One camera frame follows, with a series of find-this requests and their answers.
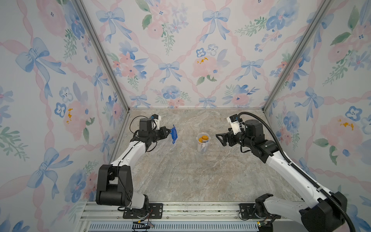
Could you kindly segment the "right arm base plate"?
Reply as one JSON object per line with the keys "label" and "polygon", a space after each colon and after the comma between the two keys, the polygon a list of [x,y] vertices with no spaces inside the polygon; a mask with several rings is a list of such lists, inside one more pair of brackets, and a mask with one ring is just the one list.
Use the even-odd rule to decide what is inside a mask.
{"label": "right arm base plate", "polygon": [[241,203],[239,204],[238,217],[241,220],[257,219],[257,220],[268,220],[273,219],[275,215],[267,214],[265,216],[259,216],[255,210],[254,203]]}

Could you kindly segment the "clear plastic container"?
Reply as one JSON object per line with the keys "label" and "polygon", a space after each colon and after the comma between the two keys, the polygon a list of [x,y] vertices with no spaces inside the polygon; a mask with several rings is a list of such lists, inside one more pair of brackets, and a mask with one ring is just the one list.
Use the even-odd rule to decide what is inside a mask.
{"label": "clear plastic container", "polygon": [[[199,138],[201,138],[203,135],[207,135],[209,137],[209,141],[207,143],[200,143],[199,142]],[[205,153],[208,150],[208,146],[210,144],[210,135],[205,133],[205,132],[199,133],[198,136],[197,136],[197,142],[198,142],[197,151],[199,153]]]}

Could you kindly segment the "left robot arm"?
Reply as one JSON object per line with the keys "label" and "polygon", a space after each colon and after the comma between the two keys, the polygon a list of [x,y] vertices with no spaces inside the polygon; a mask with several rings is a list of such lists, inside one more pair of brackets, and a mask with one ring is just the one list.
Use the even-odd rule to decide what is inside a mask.
{"label": "left robot arm", "polygon": [[176,127],[161,127],[160,121],[159,115],[140,119],[139,129],[133,133],[127,149],[111,164],[104,164],[99,168],[97,204],[140,210],[149,208],[148,197],[134,191],[131,171],[145,153],[152,151],[152,144],[157,145],[158,141],[169,135],[173,142],[177,140]]}

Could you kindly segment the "blue container lid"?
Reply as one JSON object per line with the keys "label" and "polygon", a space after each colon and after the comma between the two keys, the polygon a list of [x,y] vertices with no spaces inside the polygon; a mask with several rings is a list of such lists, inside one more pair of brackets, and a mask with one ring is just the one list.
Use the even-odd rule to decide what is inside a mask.
{"label": "blue container lid", "polygon": [[173,145],[176,143],[176,140],[178,139],[178,134],[175,125],[171,128],[171,135],[172,135],[172,143]]}

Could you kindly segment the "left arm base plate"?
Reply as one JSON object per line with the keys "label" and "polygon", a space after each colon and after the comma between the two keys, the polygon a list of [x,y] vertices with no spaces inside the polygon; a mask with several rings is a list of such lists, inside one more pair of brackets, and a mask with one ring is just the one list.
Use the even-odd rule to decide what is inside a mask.
{"label": "left arm base plate", "polygon": [[162,219],[163,204],[144,204],[141,209],[130,208],[123,211],[123,219]]}

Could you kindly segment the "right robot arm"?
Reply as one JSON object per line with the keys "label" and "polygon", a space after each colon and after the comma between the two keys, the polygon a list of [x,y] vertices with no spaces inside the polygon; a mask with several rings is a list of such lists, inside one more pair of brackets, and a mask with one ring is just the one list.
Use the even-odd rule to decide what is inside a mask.
{"label": "right robot arm", "polygon": [[347,198],[340,192],[332,192],[304,172],[282,150],[278,140],[267,140],[263,129],[269,128],[261,119],[243,121],[239,115],[227,118],[230,128],[226,133],[216,134],[223,146],[239,145],[247,148],[264,164],[274,169],[300,195],[302,203],[283,200],[266,193],[255,200],[252,213],[259,218],[272,219],[264,226],[271,226],[279,217],[288,218],[304,226],[309,232],[333,232],[347,224],[350,231],[354,225],[346,212]]}

